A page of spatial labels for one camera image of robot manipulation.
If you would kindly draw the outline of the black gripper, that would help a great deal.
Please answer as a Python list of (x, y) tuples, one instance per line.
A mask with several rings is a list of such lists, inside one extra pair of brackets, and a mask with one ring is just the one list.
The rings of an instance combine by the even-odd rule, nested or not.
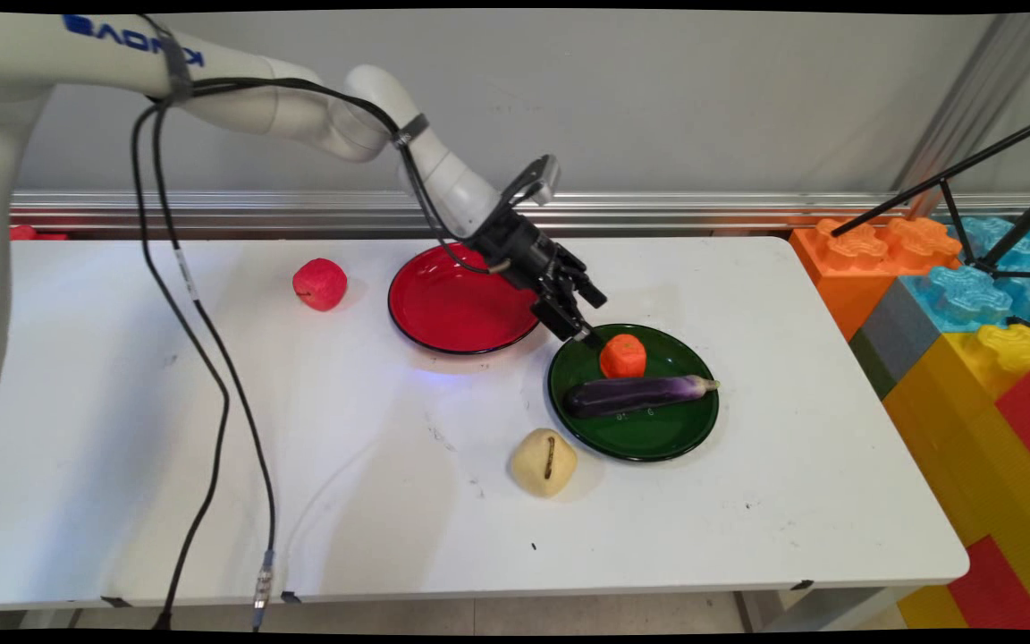
[(605, 340), (577, 309), (581, 296), (593, 309), (606, 303), (585, 262), (569, 252), (514, 208), (500, 208), (469, 236), (469, 248), (514, 289), (531, 291), (533, 315), (562, 342), (598, 353)]

